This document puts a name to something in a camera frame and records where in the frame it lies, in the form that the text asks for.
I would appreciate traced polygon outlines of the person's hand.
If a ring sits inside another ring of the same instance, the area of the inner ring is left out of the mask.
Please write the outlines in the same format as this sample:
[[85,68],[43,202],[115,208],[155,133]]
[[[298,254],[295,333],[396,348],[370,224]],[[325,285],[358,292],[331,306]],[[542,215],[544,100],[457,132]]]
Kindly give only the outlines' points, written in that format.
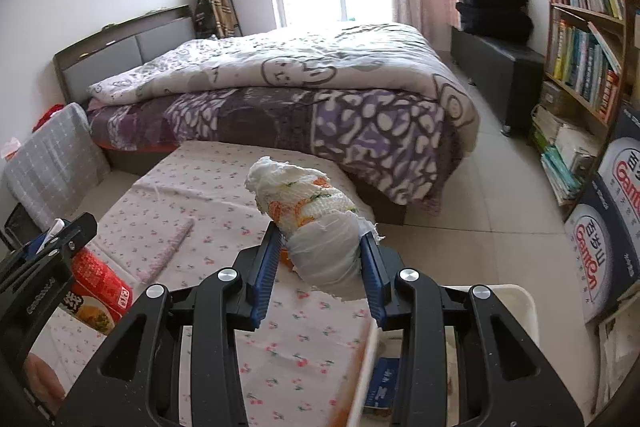
[[27,355],[23,369],[30,391],[50,412],[58,413],[65,399],[65,390],[55,371],[33,353]]

